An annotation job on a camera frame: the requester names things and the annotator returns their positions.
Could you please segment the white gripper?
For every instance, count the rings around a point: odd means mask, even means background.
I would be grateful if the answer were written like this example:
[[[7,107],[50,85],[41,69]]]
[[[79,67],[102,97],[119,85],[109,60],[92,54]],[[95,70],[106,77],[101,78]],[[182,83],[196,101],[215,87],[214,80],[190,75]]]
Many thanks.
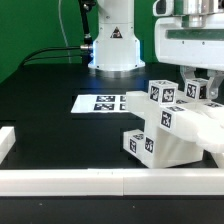
[[[195,67],[211,69],[207,71],[206,96],[216,99],[224,81],[224,14],[209,15],[204,28],[182,28],[180,17],[160,18],[154,34],[158,61],[183,65],[184,82],[195,78]]]

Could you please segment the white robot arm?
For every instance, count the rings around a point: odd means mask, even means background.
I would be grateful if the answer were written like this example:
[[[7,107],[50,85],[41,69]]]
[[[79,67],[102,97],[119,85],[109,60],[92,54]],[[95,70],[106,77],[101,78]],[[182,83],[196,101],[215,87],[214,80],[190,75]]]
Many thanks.
[[[99,33],[85,33],[91,69],[130,71],[144,65],[134,34],[134,0],[81,0],[85,12],[98,6]],[[155,54],[160,62],[180,67],[187,80],[203,68],[209,77],[206,96],[218,97],[224,81],[224,0],[156,0],[153,15]]]

